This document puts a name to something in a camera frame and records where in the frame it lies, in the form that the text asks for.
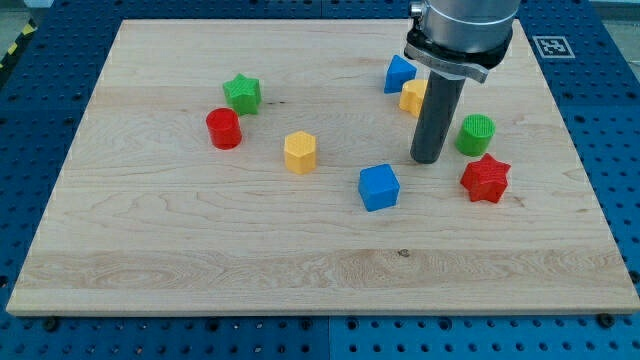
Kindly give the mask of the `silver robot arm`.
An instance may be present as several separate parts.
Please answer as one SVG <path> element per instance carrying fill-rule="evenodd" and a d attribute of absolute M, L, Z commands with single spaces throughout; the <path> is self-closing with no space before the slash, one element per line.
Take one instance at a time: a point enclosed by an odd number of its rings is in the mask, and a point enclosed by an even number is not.
<path fill-rule="evenodd" d="M 404 55 L 448 80 L 483 83 L 503 60 L 519 0 L 417 0 Z"/>

